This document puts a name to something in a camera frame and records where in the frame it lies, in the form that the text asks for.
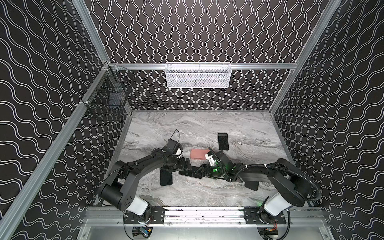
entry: wavy patterned wall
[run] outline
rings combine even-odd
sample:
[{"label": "wavy patterned wall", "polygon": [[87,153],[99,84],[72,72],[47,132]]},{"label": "wavy patterned wall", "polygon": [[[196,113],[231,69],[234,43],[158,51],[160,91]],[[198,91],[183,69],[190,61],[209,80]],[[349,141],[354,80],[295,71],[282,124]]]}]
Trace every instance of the wavy patterned wall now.
[{"label": "wavy patterned wall", "polygon": [[123,126],[85,114],[11,239],[76,239]]},{"label": "wavy patterned wall", "polygon": [[327,0],[85,0],[115,63],[292,63]]},{"label": "wavy patterned wall", "polygon": [[344,0],[275,118],[335,239],[384,239],[384,1]]},{"label": "wavy patterned wall", "polygon": [[0,219],[101,68],[70,0],[0,0]]},{"label": "wavy patterned wall", "polygon": [[289,70],[232,71],[228,88],[168,88],[164,71],[139,71],[128,101],[136,110],[269,110]]}]

